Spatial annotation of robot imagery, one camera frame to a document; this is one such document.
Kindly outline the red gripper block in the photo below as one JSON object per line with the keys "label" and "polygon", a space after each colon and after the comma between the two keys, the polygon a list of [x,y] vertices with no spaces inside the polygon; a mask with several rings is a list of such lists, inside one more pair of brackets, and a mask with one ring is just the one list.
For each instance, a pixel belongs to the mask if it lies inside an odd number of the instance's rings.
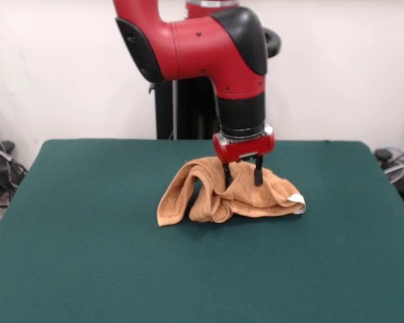
{"label": "red gripper block", "polygon": [[263,184],[263,156],[270,153],[275,145],[275,136],[272,132],[263,133],[253,139],[235,141],[228,139],[221,133],[213,136],[213,146],[218,159],[223,163],[225,187],[228,188],[233,181],[229,163],[239,162],[247,157],[255,158],[254,182],[255,186]]}

